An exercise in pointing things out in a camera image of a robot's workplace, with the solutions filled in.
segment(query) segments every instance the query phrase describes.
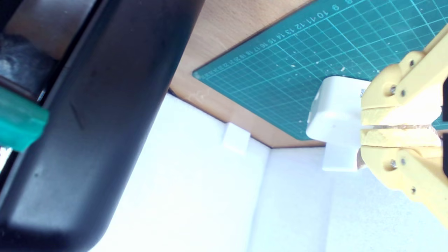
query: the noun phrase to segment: teal plastic piece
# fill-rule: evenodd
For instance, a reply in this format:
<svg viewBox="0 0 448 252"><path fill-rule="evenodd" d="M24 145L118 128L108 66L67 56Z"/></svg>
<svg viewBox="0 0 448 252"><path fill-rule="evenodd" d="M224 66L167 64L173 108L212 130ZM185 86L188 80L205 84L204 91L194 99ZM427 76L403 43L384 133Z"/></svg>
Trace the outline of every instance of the teal plastic piece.
<svg viewBox="0 0 448 252"><path fill-rule="evenodd" d="M0 87L0 146L26 150L42 135L48 118L47 110Z"/></svg>

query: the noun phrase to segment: white wall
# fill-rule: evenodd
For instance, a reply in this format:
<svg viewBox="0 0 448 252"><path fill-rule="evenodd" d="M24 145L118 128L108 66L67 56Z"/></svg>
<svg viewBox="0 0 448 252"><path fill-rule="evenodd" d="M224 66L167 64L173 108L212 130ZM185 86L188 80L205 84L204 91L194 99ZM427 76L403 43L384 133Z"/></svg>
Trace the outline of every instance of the white wall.
<svg viewBox="0 0 448 252"><path fill-rule="evenodd" d="M224 123L167 95L105 236L92 250L245 252L269 148L222 147Z"/></svg>
<svg viewBox="0 0 448 252"><path fill-rule="evenodd" d="M272 150L250 252L445 251L448 230L368 169L321 171L323 148Z"/></svg>

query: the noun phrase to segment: cutting mat grid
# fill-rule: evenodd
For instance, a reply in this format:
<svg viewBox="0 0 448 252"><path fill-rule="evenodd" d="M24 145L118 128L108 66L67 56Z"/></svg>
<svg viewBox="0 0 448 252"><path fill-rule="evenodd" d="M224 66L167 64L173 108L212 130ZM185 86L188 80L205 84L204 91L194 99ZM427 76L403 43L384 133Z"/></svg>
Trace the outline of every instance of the cutting mat grid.
<svg viewBox="0 0 448 252"><path fill-rule="evenodd" d="M318 0L193 73L299 140L323 79L372 80L446 25L446 0ZM439 118L436 129L448 129Z"/></svg>

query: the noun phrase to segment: bolt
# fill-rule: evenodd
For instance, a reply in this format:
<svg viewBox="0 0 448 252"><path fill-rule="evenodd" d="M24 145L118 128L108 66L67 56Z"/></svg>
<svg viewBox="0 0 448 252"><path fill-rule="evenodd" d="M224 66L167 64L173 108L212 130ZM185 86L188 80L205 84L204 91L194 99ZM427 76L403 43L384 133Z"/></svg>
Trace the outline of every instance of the bolt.
<svg viewBox="0 0 448 252"><path fill-rule="evenodd" d="M391 160L391 167L393 168L393 169L396 169L396 162L395 162L395 160Z"/></svg>

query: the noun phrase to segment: wooden surface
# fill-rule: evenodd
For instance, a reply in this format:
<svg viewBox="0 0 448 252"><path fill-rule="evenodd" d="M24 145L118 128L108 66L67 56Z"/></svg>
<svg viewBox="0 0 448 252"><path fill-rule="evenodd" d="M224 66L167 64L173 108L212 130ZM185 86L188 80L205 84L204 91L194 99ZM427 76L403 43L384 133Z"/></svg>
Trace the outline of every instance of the wooden surface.
<svg viewBox="0 0 448 252"><path fill-rule="evenodd" d="M192 77L204 65L311 0L206 0L171 89L179 98L223 122L233 122L272 148L322 146L299 141Z"/></svg>

